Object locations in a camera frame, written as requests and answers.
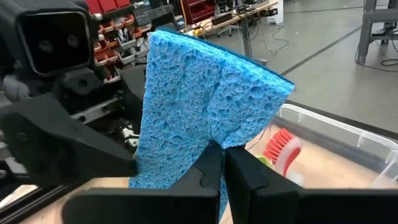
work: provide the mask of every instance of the metal frame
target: metal frame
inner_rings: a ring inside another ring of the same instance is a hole
[[[377,0],[365,0],[361,37],[358,45],[356,61],[363,65],[368,54],[369,44],[374,40],[382,40],[382,44],[388,44],[388,40],[397,40],[394,35],[394,22],[398,21],[398,0],[389,0],[387,9],[376,9]],[[382,30],[372,33],[373,23],[384,22]]]
[[[0,209],[0,223],[17,224],[29,218],[34,213],[50,205],[67,193],[75,190],[84,182],[71,185],[61,185],[50,188],[40,188],[28,193],[22,198]]]
[[[249,28],[249,21],[247,17],[242,19],[241,22],[242,30],[247,30]],[[244,54],[248,58],[253,58],[253,49],[251,48],[251,40],[250,34],[248,34],[247,38],[243,38],[243,48]]]

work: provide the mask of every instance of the green object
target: green object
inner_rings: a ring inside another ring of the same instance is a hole
[[[269,159],[267,159],[265,156],[256,156],[257,159],[259,159],[263,164],[265,164],[267,167],[272,168],[271,162]]]

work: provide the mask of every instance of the brush bristles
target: brush bristles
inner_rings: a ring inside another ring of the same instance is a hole
[[[267,143],[264,156],[275,163],[281,150],[293,137],[293,134],[288,132],[285,128],[279,130]]]

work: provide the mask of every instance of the wooden table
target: wooden table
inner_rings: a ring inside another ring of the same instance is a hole
[[[220,29],[222,27],[228,26],[230,24],[234,24],[238,21],[241,21],[241,28],[242,30],[246,30],[249,27],[248,16],[253,14],[259,13],[264,10],[270,9],[272,6],[275,6],[278,3],[278,0],[268,0],[263,3],[259,3],[255,5],[255,8],[248,13],[235,15],[232,19],[222,22],[217,25],[213,25],[211,22],[211,18],[205,19],[204,21],[196,23],[197,26],[203,26],[204,32],[200,33],[199,36],[205,35],[206,33],[213,32],[214,30]],[[188,35],[193,35],[193,30],[187,32]],[[251,37],[250,34],[246,38],[243,38],[243,47],[244,47],[244,54],[249,58],[253,58],[253,51],[251,47]]]

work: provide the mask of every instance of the yellow object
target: yellow object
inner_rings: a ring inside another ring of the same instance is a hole
[[[256,158],[259,159],[267,167],[272,168],[271,161],[269,159],[267,159],[265,156],[256,156]]]
[[[202,31],[203,31],[202,28],[195,29],[195,30],[193,30],[193,35],[194,35],[195,37],[197,37],[197,36],[199,36],[199,35],[201,34]]]

